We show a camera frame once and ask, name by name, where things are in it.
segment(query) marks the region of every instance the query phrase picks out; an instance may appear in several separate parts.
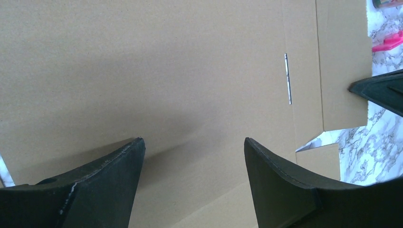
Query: white marble surface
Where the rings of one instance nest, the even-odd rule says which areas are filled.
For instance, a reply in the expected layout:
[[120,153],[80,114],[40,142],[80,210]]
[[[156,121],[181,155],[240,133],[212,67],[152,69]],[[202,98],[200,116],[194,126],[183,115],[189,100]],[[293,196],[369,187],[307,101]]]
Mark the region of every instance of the white marble surface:
[[[373,45],[403,30],[402,6],[375,9],[367,0],[368,36]],[[373,76],[403,68],[403,45],[373,54]],[[403,173],[403,119],[369,102],[368,125],[325,132],[315,146],[339,143],[341,180],[359,185],[387,181]]]
[[6,163],[4,163],[3,157],[0,154],[0,182],[3,187],[12,187],[15,186],[14,181],[7,169]]

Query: scuff mark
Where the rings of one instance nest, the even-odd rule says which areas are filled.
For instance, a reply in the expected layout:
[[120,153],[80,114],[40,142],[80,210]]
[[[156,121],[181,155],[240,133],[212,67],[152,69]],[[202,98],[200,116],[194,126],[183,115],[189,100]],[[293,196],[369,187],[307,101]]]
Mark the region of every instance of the scuff mark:
[[90,174],[88,174],[88,175],[82,177],[80,180],[77,181],[77,183],[80,183],[80,182],[82,182],[82,181],[85,181],[85,180],[87,180],[88,178],[90,178],[90,177],[94,176],[95,174],[99,173],[99,172],[100,172],[103,168],[105,168],[109,163],[111,163],[111,162],[113,162],[115,159],[119,158],[120,155],[126,153],[127,150],[130,149],[130,147],[131,147],[132,145],[133,145],[133,142],[130,143],[130,145],[127,145],[125,148],[123,148],[122,151],[121,151],[118,155],[116,155],[113,159],[111,159],[111,160],[105,160],[105,162],[104,162],[103,164],[101,164],[101,167],[100,167],[99,169],[97,169],[96,171],[94,171],[94,172],[92,172],[92,173],[90,173]]
[[67,205],[68,205],[68,202],[70,201],[71,196],[73,195],[74,187],[75,187],[76,185],[77,185],[77,182],[74,183],[74,185],[71,187],[71,191],[70,191],[70,193],[69,193],[68,196],[67,196],[66,202],[65,202],[64,205],[62,206],[62,209],[59,211],[59,214],[60,214],[60,215],[62,215],[63,212],[64,212],[64,210],[66,209],[66,207],[67,207]]

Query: brown cardboard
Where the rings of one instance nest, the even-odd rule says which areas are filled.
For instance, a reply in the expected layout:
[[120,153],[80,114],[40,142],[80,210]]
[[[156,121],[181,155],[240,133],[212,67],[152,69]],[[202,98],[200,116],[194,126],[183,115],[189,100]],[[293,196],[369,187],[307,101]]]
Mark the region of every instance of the brown cardboard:
[[317,0],[324,131],[367,124],[368,102],[346,89],[372,75],[366,24],[365,1]]
[[322,176],[340,180],[338,144],[297,152],[297,164]]
[[283,11],[297,147],[366,125],[367,101],[347,90],[372,75],[365,1],[284,0]]
[[[244,138],[297,162],[297,147],[333,127],[332,105],[354,99],[347,85],[370,76],[370,44],[330,46],[345,42],[337,32],[354,33],[350,42],[366,36],[364,1],[314,3],[3,3],[0,151],[15,183],[34,184],[141,136],[147,151],[131,227],[254,227]],[[328,26],[317,22],[323,10]],[[346,12],[356,21],[340,28]],[[360,67],[336,75],[352,56]],[[336,127],[366,119],[364,102],[340,110]]]

